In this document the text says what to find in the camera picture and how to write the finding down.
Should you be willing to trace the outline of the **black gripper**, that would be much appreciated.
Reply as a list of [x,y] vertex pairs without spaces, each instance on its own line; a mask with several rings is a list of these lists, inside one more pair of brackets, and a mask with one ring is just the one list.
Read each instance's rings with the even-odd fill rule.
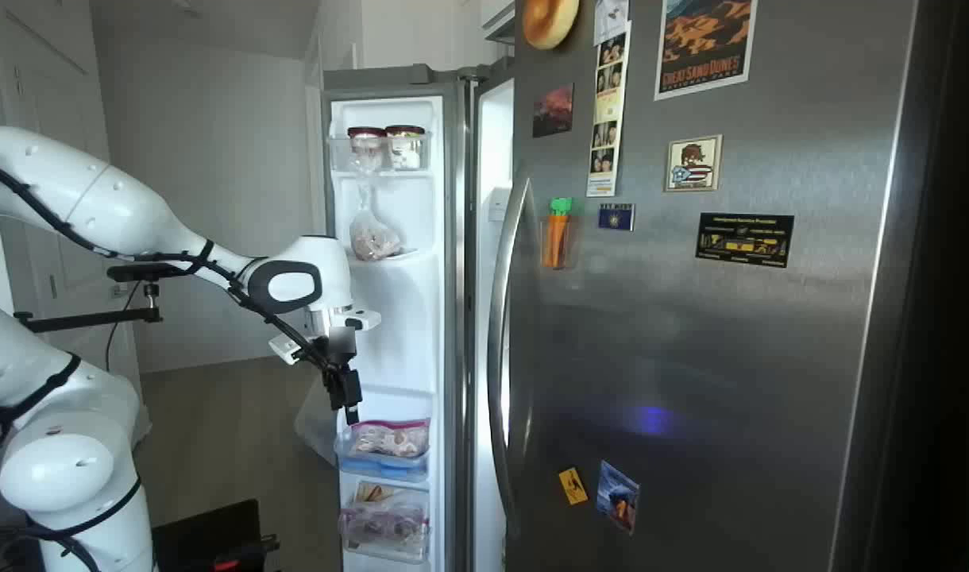
[[330,336],[321,344],[324,350],[324,383],[330,393],[330,408],[345,412],[348,422],[359,418],[359,402],[364,402],[364,380],[359,373],[353,368],[355,360],[355,336]]

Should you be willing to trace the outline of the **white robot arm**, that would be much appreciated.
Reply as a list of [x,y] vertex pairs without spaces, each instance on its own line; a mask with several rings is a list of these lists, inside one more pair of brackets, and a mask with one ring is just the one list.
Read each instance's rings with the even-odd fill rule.
[[[282,362],[321,368],[330,408],[364,401],[355,336],[383,315],[353,301],[350,258],[303,235],[266,258],[189,230],[161,195],[50,136],[0,127],[0,217],[159,275],[197,275],[276,328]],[[0,497],[45,572],[159,572],[133,465],[137,386],[0,310]]]

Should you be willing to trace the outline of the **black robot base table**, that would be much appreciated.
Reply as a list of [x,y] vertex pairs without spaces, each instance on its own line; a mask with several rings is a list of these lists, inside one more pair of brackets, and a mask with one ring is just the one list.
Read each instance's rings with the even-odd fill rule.
[[253,498],[159,523],[154,543],[159,572],[263,572],[280,547]]

